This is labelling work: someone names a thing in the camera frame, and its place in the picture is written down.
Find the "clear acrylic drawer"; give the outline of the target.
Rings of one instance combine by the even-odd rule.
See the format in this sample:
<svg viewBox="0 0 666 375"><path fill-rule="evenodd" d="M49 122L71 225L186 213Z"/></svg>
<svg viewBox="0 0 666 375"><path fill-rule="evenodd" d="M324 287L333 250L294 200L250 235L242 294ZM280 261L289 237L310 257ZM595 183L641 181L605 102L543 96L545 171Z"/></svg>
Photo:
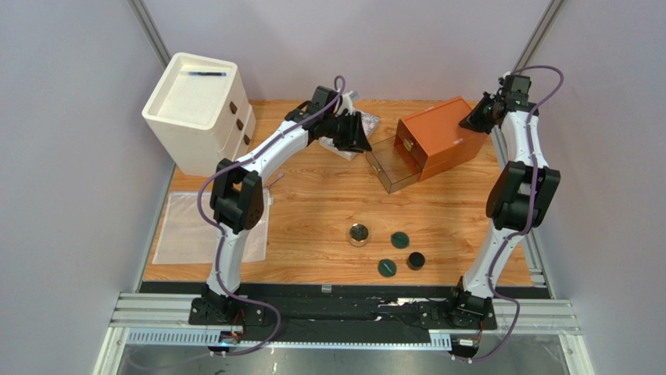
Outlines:
<svg viewBox="0 0 666 375"><path fill-rule="evenodd" d="M387 138L371 147L366 159L389 194L419 181L422 168L400 139Z"/></svg>

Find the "gold lid cream jar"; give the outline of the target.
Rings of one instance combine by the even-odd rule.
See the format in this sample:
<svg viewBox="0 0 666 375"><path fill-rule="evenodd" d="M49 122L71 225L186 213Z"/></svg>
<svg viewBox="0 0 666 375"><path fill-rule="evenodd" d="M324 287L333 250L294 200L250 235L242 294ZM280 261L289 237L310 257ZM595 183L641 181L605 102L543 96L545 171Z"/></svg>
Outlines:
<svg viewBox="0 0 666 375"><path fill-rule="evenodd" d="M349 243L355 247L363 247L369 238L369 230L362 223L354 223L348 232Z"/></svg>

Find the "small black jar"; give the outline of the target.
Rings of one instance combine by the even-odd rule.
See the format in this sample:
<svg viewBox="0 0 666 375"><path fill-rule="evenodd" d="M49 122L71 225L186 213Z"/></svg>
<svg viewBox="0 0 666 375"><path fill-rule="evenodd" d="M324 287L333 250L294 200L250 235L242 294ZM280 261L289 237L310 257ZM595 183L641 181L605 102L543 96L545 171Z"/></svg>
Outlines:
<svg viewBox="0 0 666 375"><path fill-rule="evenodd" d="M420 252L412 252L407 258L407 265L410 270L421 270L425 264L425 257Z"/></svg>

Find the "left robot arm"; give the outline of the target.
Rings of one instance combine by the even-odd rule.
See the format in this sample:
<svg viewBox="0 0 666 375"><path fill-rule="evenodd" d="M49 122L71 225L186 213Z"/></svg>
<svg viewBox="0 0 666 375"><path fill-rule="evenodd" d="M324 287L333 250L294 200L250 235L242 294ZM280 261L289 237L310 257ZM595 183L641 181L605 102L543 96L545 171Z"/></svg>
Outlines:
<svg viewBox="0 0 666 375"><path fill-rule="evenodd" d="M319 138L329 138L342 152L369 152L362 116L343 98L342 89L319 86L309 101L286 116L259 146L235 161L222 159L207 183L212 191L208 223L219 240L201 301L216 313L235 313L242 254L249 232L264 211L263 182L296 153Z"/></svg>

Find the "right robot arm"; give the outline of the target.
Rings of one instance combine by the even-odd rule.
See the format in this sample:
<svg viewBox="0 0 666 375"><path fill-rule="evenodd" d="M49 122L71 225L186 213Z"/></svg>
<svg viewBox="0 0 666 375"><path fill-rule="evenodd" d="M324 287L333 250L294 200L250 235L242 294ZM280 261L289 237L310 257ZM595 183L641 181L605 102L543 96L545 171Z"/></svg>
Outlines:
<svg viewBox="0 0 666 375"><path fill-rule="evenodd" d="M472 160L495 128L507 143L508 159L486 202L488 233L448 302L446 316L458 327L489 317L508 259L541 224L560 183L560 172L549 167L540 148L539 106L528 99L531 86L529 77L509 72L475 107L456 97L398 121L397 166L419 180Z"/></svg>

